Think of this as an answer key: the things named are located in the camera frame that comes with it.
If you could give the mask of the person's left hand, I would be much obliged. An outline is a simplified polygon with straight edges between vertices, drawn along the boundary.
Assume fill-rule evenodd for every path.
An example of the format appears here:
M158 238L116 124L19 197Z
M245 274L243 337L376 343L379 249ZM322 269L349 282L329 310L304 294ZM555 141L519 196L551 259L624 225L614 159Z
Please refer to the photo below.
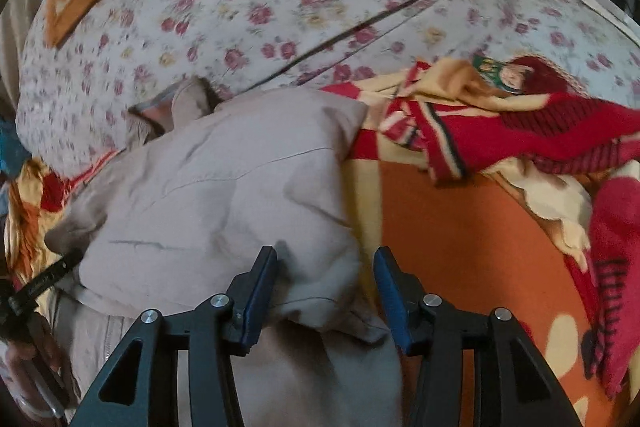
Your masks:
M76 404L75 384L70 373L67 349L55 337L49 321L36 313L30 321L36 343L1 341L1 380L29 426L67 426ZM40 355L52 372L62 379L70 403L56 417L35 379L34 358Z

